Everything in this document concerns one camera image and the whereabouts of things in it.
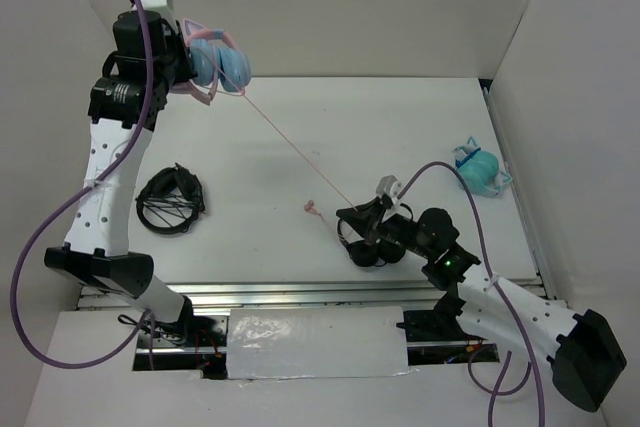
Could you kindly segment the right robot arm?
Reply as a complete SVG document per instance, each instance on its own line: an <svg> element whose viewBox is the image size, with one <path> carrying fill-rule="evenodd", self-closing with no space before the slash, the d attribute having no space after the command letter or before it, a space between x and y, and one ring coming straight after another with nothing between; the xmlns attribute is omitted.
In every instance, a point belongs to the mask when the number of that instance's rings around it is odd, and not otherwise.
<svg viewBox="0 0 640 427"><path fill-rule="evenodd" d="M376 247L391 243L425 259L423 274L444 293L435 315L441 335L454 339L464 332L535 359L574 406L597 411L626 368L604 316L592 309L575 312L488 272L458 243L446 210L429 208L412 220L386 215L382 201L374 199L336 216Z"/></svg>

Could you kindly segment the pink blue cat-ear headphones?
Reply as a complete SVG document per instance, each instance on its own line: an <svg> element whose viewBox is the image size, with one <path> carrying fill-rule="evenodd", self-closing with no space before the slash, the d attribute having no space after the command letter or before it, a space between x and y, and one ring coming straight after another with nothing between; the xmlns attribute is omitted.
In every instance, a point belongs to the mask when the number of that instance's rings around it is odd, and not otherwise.
<svg viewBox="0 0 640 427"><path fill-rule="evenodd" d="M190 95L205 105L210 105L220 90L227 95L244 94L252 79L250 61L232 36L187 18L183 27L196 76L176 83L171 93Z"/></svg>

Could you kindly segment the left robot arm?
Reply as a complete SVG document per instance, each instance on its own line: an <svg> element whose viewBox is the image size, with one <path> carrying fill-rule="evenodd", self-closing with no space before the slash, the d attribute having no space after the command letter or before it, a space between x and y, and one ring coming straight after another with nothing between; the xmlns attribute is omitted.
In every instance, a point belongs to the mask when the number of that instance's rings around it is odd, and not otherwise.
<svg viewBox="0 0 640 427"><path fill-rule="evenodd" d="M147 10L118 16L116 42L90 92L90 154L83 196L60 247L45 265L80 284L151 310L170 343L196 334L191 301L154 274L148 254L129 248L129 217L141 162L158 114L177 81L194 75L180 26Z"/></svg>

